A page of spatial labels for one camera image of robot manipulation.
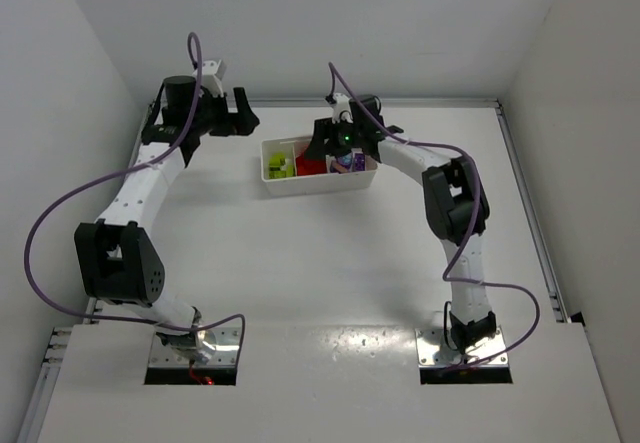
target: purple cable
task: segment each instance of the purple cable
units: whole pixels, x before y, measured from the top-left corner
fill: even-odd
[[[195,48],[196,48],[195,59],[193,57],[193,51],[191,48],[192,45],[195,45]],[[186,138],[187,134],[189,133],[189,129],[191,128],[191,124],[193,123],[193,118],[195,116],[196,109],[198,106],[198,98],[200,96],[200,87],[202,86],[202,50],[200,47],[200,39],[198,38],[198,35],[196,35],[193,32],[189,33],[189,37],[187,38],[187,49],[189,51],[189,57],[191,58],[192,63],[194,63],[194,65],[196,65],[197,67],[196,87],[193,92],[193,99],[191,100],[191,108],[189,110],[189,115],[187,116],[187,121],[185,122],[182,132],[180,133],[180,135],[178,135],[178,139],[167,149],[167,151],[149,160],[148,162],[141,163],[139,165],[135,165],[124,170],[115,171],[113,173],[102,176],[88,183],[85,183],[84,185],[79,186],[74,190],[71,190],[70,192],[66,193],[65,195],[61,196],[56,201],[51,203],[51,205],[49,205],[38,217],[38,219],[35,221],[35,223],[31,227],[31,230],[29,231],[29,235],[27,236],[27,241],[24,245],[24,272],[25,272],[25,275],[27,276],[27,281],[29,282],[29,286],[31,286],[31,289],[42,301],[44,301],[47,305],[49,305],[50,307],[54,308],[55,310],[61,313],[65,313],[67,315],[75,316],[78,318],[88,318],[91,320],[126,321],[130,323],[145,323],[149,325],[156,325],[161,328],[166,328],[168,330],[186,331],[190,333],[209,330],[211,328],[215,328],[216,326],[223,325],[228,321],[239,318],[242,321],[242,330],[240,332],[240,341],[238,343],[238,354],[236,356],[236,369],[237,369],[238,364],[240,362],[240,352],[242,350],[242,343],[244,342],[244,333],[245,333],[245,327],[246,327],[245,317],[240,313],[229,316],[220,321],[216,321],[215,323],[210,323],[208,325],[193,327],[193,328],[181,328],[179,326],[169,325],[166,323],[158,324],[158,322],[153,320],[146,320],[143,318],[132,318],[127,316],[89,315],[89,314],[82,313],[80,311],[72,310],[70,308],[65,308],[64,306],[51,300],[38,286],[38,283],[33,277],[33,272],[31,269],[31,248],[33,246],[33,240],[36,236],[36,232],[38,231],[38,229],[40,228],[44,220],[62,203],[69,200],[70,198],[73,198],[77,194],[82,193],[85,190],[88,190],[89,188],[98,186],[101,183],[104,183],[109,180],[113,180],[115,178],[120,178],[122,176],[135,173],[136,171],[140,171],[150,166],[156,165],[161,161],[163,161],[165,158],[167,158],[170,154],[172,154],[174,151],[176,151],[180,147],[180,144]]]
[[[495,353],[494,355],[487,356],[479,360],[475,360],[468,364],[453,365],[450,367],[450,369],[462,370],[462,369],[478,366],[482,363],[493,360],[495,357],[500,356],[503,353],[507,353],[519,347],[522,343],[524,343],[527,339],[529,339],[529,337],[533,334],[533,332],[538,327],[538,324],[540,323],[540,313],[541,313],[540,304],[538,303],[538,300],[535,297],[535,295],[531,293],[531,291],[529,291],[527,288],[524,288],[523,286],[519,286],[519,285],[512,285],[512,284],[506,284],[506,283],[488,283],[485,281],[474,280],[472,278],[456,278],[456,277],[449,276],[451,273],[451,270],[453,269],[455,264],[458,262],[458,260],[462,256],[462,252],[467,246],[467,243],[469,243],[469,240],[471,239],[471,235],[473,235],[473,229],[476,226],[476,221],[478,220],[478,213],[480,211],[480,194],[481,194],[482,183],[480,181],[480,174],[478,173],[478,168],[476,166],[475,160],[466,151],[464,151],[462,148],[459,148],[455,145],[448,145],[445,143],[423,143],[423,142],[417,142],[417,141],[410,141],[410,140],[405,140],[404,138],[401,138],[394,133],[391,133],[382,123],[378,121],[378,119],[360,101],[360,99],[357,97],[355,92],[349,87],[349,85],[344,80],[342,75],[338,72],[337,68],[333,63],[329,63],[329,69],[331,70],[332,89],[335,89],[335,81],[336,79],[338,79],[338,81],[340,81],[340,83],[342,84],[346,92],[349,93],[349,96],[356,102],[358,107],[367,116],[367,118],[369,118],[369,120],[371,120],[371,122],[373,122],[380,129],[380,131],[382,131],[387,137],[392,138],[398,141],[399,143],[409,145],[409,146],[417,146],[417,147],[424,147],[424,148],[438,148],[438,149],[455,151],[456,153],[459,153],[460,155],[462,155],[467,161],[469,161],[469,163],[471,163],[471,172],[473,175],[473,210],[471,212],[471,221],[469,222],[469,227],[467,228],[467,231],[465,232],[464,237],[462,238],[462,241],[458,247],[458,251],[456,251],[456,253],[453,255],[453,258],[445,268],[442,274],[442,279],[449,283],[471,283],[475,285],[483,285],[489,288],[505,288],[505,289],[511,289],[511,290],[518,290],[525,293],[533,301],[533,305],[535,307],[534,322],[522,337],[520,337],[518,340],[516,340],[514,343],[508,346],[505,350],[499,353]]]

